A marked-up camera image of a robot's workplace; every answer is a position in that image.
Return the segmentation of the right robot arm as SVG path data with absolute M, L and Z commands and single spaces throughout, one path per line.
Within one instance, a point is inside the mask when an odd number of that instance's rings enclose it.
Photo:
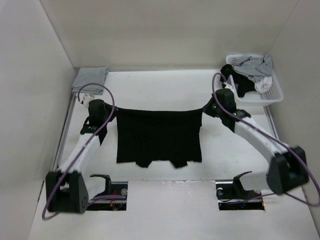
M 214 92 L 203 110 L 206 115 L 219 118 L 226 128 L 246 140 L 268 164 L 267 169 L 260 172 L 248 171 L 238 175 L 239 181 L 231 189 L 236 197 L 243 198 L 250 190 L 262 189 L 283 195 L 309 182 L 305 151 L 269 135 L 248 112 L 237 108 L 230 89 Z

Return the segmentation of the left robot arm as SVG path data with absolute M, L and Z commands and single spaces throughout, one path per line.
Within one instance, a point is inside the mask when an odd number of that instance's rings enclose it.
M 115 118 L 117 107 L 102 99 L 88 103 L 89 116 L 84 121 L 80 137 L 68 157 L 57 170 L 50 171 L 45 177 L 46 204 L 42 218 L 48 220 L 46 212 L 83 214 L 93 198 L 108 199 L 112 186 L 102 176 L 84 179 L 89 161 L 102 145 L 107 135 L 107 124 Z

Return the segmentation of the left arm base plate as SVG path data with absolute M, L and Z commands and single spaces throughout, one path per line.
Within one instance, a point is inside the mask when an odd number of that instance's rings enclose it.
M 112 182 L 106 190 L 97 194 L 87 207 L 87 211 L 126 211 L 128 199 L 128 182 Z M 121 198 L 104 198 L 104 196 L 121 196 Z

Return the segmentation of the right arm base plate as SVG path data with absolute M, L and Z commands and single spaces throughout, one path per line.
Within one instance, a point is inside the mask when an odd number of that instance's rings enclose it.
M 233 182 L 218 182 L 216 184 L 216 197 L 220 211 L 264 211 L 265 206 L 262 198 L 249 201 L 249 199 L 261 195 L 260 191 L 245 190 Z

